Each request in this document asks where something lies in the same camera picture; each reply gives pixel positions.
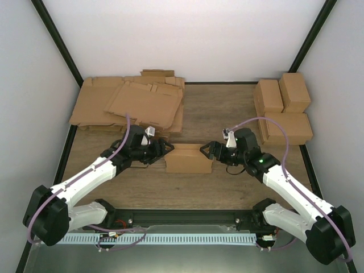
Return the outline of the brown cardboard box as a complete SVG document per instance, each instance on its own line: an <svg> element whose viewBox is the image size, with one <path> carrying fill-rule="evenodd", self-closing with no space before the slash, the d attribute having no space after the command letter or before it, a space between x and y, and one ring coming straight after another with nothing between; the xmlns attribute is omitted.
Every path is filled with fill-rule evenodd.
<svg viewBox="0 0 364 273"><path fill-rule="evenodd" d="M164 156L166 173L212 173L213 161L200 151L201 144L175 143L174 149Z"/></svg>

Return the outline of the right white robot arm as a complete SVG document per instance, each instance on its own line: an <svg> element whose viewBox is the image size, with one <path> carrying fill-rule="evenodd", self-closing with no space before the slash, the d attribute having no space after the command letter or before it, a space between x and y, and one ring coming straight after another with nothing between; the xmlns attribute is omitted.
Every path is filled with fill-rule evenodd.
<svg viewBox="0 0 364 273"><path fill-rule="evenodd" d="M276 226L305 243L310 254L330 264L356 243L350 212L334 207L307 190L273 155L262 152L248 128L223 131L226 143L211 141L200 147L208 159L226 166L242 165L244 171L278 193L293 207L288 210L269 198L255 206L253 224L259 229Z"/></svg>

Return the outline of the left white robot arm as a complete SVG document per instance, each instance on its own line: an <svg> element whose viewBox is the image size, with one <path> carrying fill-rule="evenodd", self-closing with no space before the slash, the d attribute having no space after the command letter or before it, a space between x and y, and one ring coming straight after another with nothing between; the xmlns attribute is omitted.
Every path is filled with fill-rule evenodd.
<svg viewBox="0 0 364 273"><path fill-rule="evenodd" d="M130 168L132 162L149 166L173 149L163 138L154 137L152 127L129 126L123 137L114 141L90 166L60 184L50 188L41 185L33 191L23 218L28 241L34 243L32 237L37 237L47 246L53 246L70 231L83 227L110 232L116 223L115 207L103 199L82 206L77 203Z"/></svg>

